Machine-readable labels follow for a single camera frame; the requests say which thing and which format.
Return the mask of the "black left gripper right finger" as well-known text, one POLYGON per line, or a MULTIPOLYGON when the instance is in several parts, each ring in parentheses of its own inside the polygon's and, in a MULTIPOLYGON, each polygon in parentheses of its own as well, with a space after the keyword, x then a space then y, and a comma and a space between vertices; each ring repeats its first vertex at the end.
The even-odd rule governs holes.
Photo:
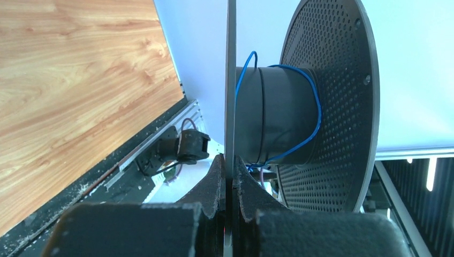
POLYGON ((297 213, 262 189, 239 156, 233 256, 411 256, 399 227, 376 214, 297 213))

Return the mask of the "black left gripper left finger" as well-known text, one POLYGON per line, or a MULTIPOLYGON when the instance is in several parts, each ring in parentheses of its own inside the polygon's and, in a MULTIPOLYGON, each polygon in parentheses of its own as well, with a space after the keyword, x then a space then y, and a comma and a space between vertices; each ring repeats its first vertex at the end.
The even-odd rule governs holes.
POLYGON ((222 256, 224 156, 175 203, 79 203, 43 256, 222 256))

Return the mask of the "black perforated cable spool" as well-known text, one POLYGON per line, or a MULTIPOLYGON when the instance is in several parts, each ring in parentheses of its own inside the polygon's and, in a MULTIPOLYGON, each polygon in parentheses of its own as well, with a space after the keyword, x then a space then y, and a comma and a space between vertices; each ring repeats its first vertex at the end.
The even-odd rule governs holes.
POLYGON ((239 156, 255 182, 297 213, 358 213, 372 176, 380 108, 374 36, 361 1, 301 1, 278 64, 235 65, 228 2, 225 246, 233 256, 239 156))

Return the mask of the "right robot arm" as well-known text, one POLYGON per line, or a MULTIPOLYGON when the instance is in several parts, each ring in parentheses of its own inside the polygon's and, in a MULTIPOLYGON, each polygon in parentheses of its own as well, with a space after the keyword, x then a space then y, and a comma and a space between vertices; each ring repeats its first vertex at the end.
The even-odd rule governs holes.
POLYGON ((143 175, 151 177, 177 165, 192 165, 207 159, 209 141, 209 135, 195 129, 186 129, 176 134, 176 128, 173 126, 169 135, 157 139, 134 161, 143 175))

